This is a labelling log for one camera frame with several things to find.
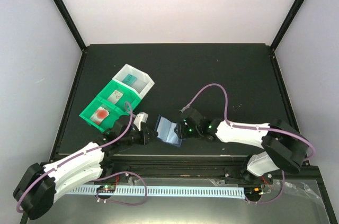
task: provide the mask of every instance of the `green plastic bin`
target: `green plastic bin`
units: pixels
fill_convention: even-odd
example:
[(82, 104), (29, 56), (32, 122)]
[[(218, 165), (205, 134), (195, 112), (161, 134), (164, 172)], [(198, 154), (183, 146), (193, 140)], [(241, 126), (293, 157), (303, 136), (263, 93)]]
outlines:
[[(103, 107), (110, 112), (109, 116), (106, 117), (100, 125), (95, 124), (90, 120), (91, 116), (99, 108)], [(114, 106), (112, 103), (96, 97), (83, 112), (81, 112), (80, 117), (84, 119), (89, 125), (96, 127), (101, 132), (104, 132), (106, 129), (111, 128), (114, 122), (121, 116), (126, 114), (119, 107)]]
[[(123, 95), (121, 98), (116, 102), (116, 104), (113, 104), (109, 102), (107, 99), (109, 96), (115, 91), (118, 90)], [(112, 105), (117, 106), (124, 114), (128, 114), (128, 112), (125, 110), (124, 104), (126, 101), (131, 103), (132, 109), (134, 110), (137, 105), (141, 102), (141, 98), (131, 89), (128, 89), (127, 87), (119, 84), (118, 82), (111, 80), (104, 89), (99, 92), (97, 95), (98, 98), (102, 98), (103, 100), (106, 100), (107, 102), (111, 103)]]

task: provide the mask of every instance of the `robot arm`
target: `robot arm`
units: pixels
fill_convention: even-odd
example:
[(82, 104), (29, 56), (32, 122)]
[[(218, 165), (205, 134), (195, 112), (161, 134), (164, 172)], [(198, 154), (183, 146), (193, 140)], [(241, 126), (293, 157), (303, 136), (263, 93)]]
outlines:
[(31, 165), (14, 190), (14, 198), (19, 201), (23, 193), (38, 177), (50, 172), (30, 190), (21, 203), (22, 209), (31, 220), (40, 218), (64, 194), (86, 182), (105, 176), (105, 171), (112, 166), (111, 156), (119, 150), (121, 145), (144, 145), (155, 139), (157, 133), (146, 127), (146, 119), (147, 114), (137, 115), (133, 129), (130, 128), (116, 143), (100, 148), (101, 145), (115, 139), (126, 129), (129, 116), (122, 115), (110, 131), (105, 132), (99, 140), (90, 142), (81, 150), (54, 163), (43, 166), (38, 163)]
[(181, 118), (183, 121), (176, 128), (181, 138), (198, 136), (212, 142), (235, 142), (265, 150), (261, 154), (249, 156), (242, 169), (229, 173), (230, 178), (238, 180), (237, 184), (254, 183), (257, 177), (277, 169), (296, 174), (307, 153), (308, 146), (304, 142), (270, 131), (280, 129), (301, 136), (281, 120), (264, 124), (210, 120), (192, 107), (184, 110)]

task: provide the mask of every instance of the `red object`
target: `red object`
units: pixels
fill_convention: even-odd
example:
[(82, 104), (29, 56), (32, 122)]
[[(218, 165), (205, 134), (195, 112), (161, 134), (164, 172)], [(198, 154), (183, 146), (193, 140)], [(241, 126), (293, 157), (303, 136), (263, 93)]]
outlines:
[(272, 186), (266, 181), (264, 176), (261, 176), (261, 179), (264, 181), (265, 184), (267, 184), (270, 188), (272, 188)]
[(98, 119), (105, 119), (107, 116), (109, 115), (107, 110), (97, 110), (96, 111), (96, 117), (98, 117)]

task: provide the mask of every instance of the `blue object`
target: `blue object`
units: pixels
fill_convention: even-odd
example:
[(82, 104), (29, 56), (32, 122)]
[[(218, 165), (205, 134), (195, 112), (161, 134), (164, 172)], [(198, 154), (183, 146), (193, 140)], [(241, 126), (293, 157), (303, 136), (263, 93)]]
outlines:
[(158, 139), (167, 144), (180, 147), (182, 139), (174, 132), (176, 123), (159, 115), (155, 131), (158, 132)]
[(123, 83), (125, 85), (131, 86), (135, 81), (137, 80), (137, 78), (131, 74), (128, 74), (124, 79), (123, 79)]

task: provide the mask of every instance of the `black metal bar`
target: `black metal bar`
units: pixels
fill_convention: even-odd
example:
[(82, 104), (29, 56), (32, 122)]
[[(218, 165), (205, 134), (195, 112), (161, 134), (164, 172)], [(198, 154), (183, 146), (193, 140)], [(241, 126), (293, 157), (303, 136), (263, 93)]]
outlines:
[(275, 78), (276, 78), (276, 82), (278, 84), (280, 95), (282, 97), (282, 102), (284, 103), (284, 107), (285, 107), (285, 110), (286, 110), (288, 121), (289, 121), (290, 125), (295, 130), (299, 131), (297, 120), (296, 120), (295, 114), (293, 112), (293, 108), (292, 108), (290, 99), (288, 97), (288, 93), (287, 93), (287, 90), (286, 90), (286, 87), (285, 87), (285, 83), (284, 83), (284, 80), (282, 78), (281, 71), (280, 71), (280, 68), (279, 68), (279, 65), (278, 65), (278, 61), (276, 60), (276, 56), (275, 56), (274, 51), (271, 51), (269, 56), (271, 58), (271, 63), (272, 63), (274, 75), (275, 75)]
[(296, 14), (297, 14), (298, 10), (300, 9), (303, 2), (304, 2), (304, 0), (295, 0), (294, 1), (290, 11), (288, 12), (284, 22), (280, 26), (280, 29), (279, 29), (278, 33), (276, 34), (276, 36), (275, 36), (275, 38), (274, 38), (274, 40), (271, 44), (271, 48), (272, 48), (273, 51), (275, 51), (276, 48), (278, 47), (280, 41), (282, 40), (285, 33), (287, 32), (288, 27), (292, 23), (293, 19), (295, 18)]
[(68, 100), (67, 100), (67, 103), (66, 103), (63, 118), (61, 120), (61, 124), (60, 124), (59, 130), (58, 130), (58, 133), (57, 133), (56, 140), (54, 141), (52, 153), (50, 155), (50, 160), (54, 159), (54, 157), (57, 153), (57, 150), (58, 150), (58, 148), (61, 144), (61, 141), (62, 141), (62, 138), (63, 138), (63, 135), (64, 135), (64, 131), (65, 131), (65, 127), (66, 127), (66, 124), (67, 124), (69, 112), (70, 112), (70, 109), (72, 107), (72, 103), (73, 103), (73, 100), (74, 100), (76, 89), (77, 89), (79, 81), (80, 81), (81, 72), (84, 68), (86, 56), (87, 56), (87, 50), (83, 51), (83, 53), (81, 55), (79, 65), (78, 65), (77, 71), (75, 73), (74, 81), (73, 81), (72, 87), (70, 89), (70, 93), (69, 93), (69, 97), (68, 97)]
[(331, 201), (325, 187), (325, 184), (318, 184), (320, 195), (322, 196), (323, 203), (325, 205), (326, 213), (331, 224), (338, 224), (337, 218), (335, 216)]
[(68, 28), (73, 34), (74, 39), (78, 43), (81, 51), (84, 51), (86, 49), (86, 45), (83, 39), (81, 38), (80, 33), (78, 32), (78, 29), (76, 28), (72, 18), (70, 17), (63, 0), (54, 0), (54, 2), (57, 5), (61, 15), (63, 16)]
[(28, 222), (28, 215), (24, 212), (22, 214), (21, 220), (19, 224), (26, 224)]

